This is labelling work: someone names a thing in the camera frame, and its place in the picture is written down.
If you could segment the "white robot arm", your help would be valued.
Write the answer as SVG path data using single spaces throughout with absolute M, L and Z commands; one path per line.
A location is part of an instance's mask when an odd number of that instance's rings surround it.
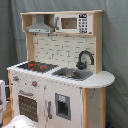
M 3 112 L 6 110 L 5 82 L 0 80 L 0 128 L 36 128 L 34 123 L 26 116 L 15 116 L 8 125 L 3 125 Z

